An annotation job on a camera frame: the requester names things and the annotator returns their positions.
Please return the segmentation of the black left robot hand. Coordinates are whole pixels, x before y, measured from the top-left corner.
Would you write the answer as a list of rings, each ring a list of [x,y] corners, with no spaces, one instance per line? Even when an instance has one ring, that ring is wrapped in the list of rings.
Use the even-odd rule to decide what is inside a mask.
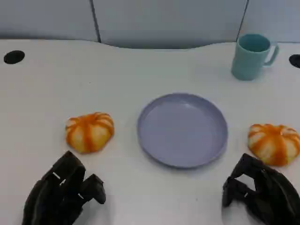
[[[103,181],[95,174],[85,178],[86,169],[70,151],[59,158],[36,182],[23,209],[24,225],[72,225],[85,203],[106,202]]]

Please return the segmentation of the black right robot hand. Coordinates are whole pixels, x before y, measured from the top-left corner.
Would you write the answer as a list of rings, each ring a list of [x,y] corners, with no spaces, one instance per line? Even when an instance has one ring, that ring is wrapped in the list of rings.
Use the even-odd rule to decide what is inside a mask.
[[[280,172],[244,153],[223,185],[222,207],[244,203],[266,225],[298,225],[300,196]]]

